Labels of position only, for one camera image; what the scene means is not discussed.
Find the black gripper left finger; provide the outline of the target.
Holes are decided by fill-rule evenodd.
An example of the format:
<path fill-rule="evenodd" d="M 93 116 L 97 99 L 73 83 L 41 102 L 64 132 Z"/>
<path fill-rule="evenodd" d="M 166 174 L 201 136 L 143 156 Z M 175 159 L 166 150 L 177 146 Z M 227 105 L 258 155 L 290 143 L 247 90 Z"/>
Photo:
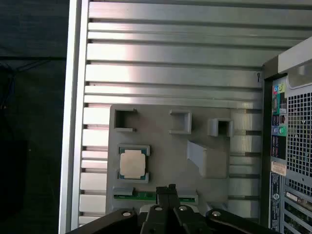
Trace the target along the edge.
<path fill-rule="evenodd" d="M 171 187 L 156 188 L 156 204 L 147 212 L 123 208 L 71 230 L 72 234 L 163 234 L 169 216 Z"/>

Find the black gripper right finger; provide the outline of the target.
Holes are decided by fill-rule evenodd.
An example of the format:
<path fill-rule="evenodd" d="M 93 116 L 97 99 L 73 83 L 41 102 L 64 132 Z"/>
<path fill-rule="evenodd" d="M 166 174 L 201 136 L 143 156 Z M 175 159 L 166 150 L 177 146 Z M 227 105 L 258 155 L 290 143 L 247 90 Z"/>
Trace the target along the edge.
<path fill-rule="evenodd" d="M 182 205 L 176 185 L 169 184 L 169 204 L 184 234 L 275 234 L 269 228 L 221 209 L 212 209 L 205 215 Z"/>

